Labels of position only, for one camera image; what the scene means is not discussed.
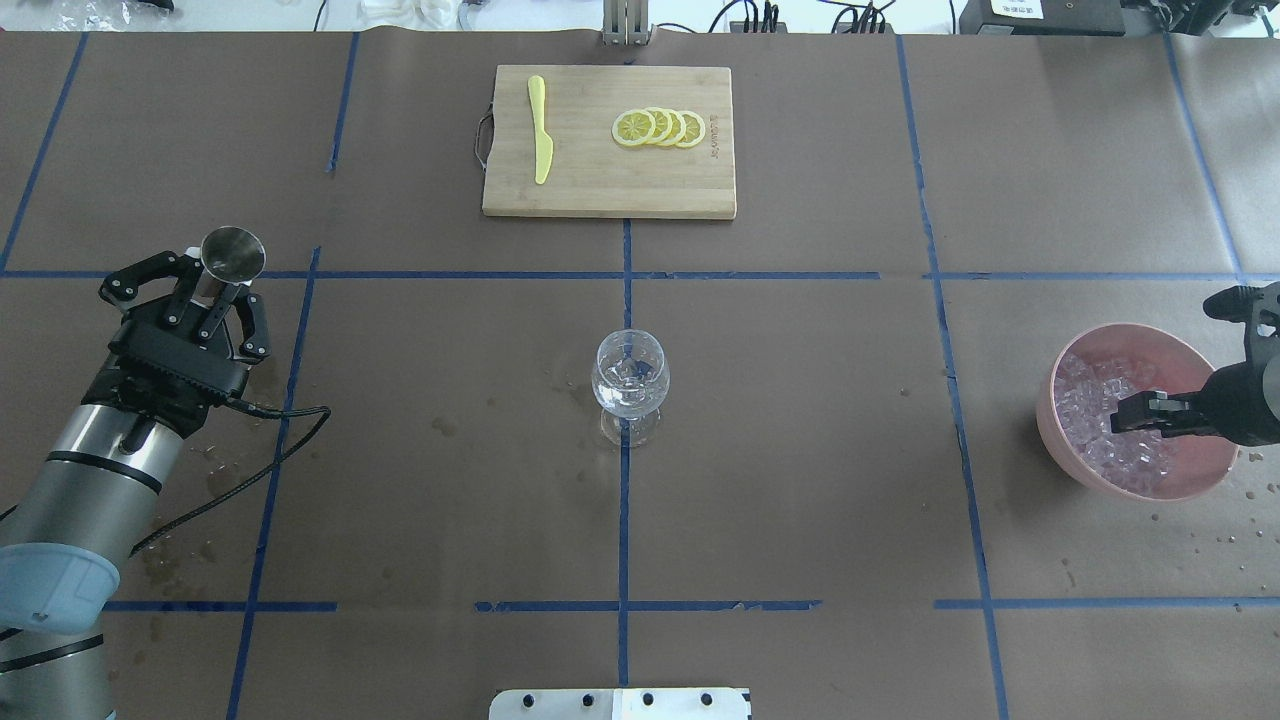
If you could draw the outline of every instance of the white metal plate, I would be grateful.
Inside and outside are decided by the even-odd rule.
[[[741,688],[503,691],[489,720],[751,720],[750,698]]]

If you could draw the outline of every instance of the pink bowl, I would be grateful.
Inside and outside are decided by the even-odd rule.
[[[1036,401],[1036,424],[1044,447],[1068,475],[1108,495],[1147,502],[1176,502],[1208,492],[1231,470],[1238,450],[1235,443],[1220,437],[1187,436],[1178,438],[1176,464],[1169,477],[1156,486],[1153,497],[1135,495],[1107,482],[1068,442],[1053,405],[1053,375],[1068,352],[1091,365],[1117,356],[1151,363],[1158,368],[1155,387],[1170,395],[1199,389],[1213,373],[1213,366],[1194,347],[1149,325],[1116,323],[1075,336],[1057,354]]]

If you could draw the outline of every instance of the glass of water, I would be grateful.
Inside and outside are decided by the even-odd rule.
[[[649,441],[669,387],[671,369],[662,345],[644,331],[609,333],[595,351],[591,389],[604,409],[600,430],[616,445],[623,438],[630,447]]]

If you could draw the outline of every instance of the table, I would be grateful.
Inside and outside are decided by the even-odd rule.
[[[1105,322],[1239,360],[1199,302],[1280,279],[1276,45],[598,37],[0,36],[0,502],[105,355],[101,275],[216,225],[268,246],[248,396],[334,409],[124,573],[122,716],[698,684],[759,717],[1271,716],[1272,451],[1120,502],[1033,404]],[[733,69],[737,219],[484,218],[494,67],[623,61]],[[588,379],[627,322],[673,380],[620,451]],[[160,515],[283,439],[215,413]]]

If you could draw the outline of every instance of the wooden cutting board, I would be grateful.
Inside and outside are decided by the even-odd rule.
[[[550,174],[534,183],[529,77],[547,81]],[[622,147],[613,120],[632,108],[692,110],[707,119],[695,147]],[[737,214],[733,92],[728,68],[499,65],[485,215],[728,220]]]

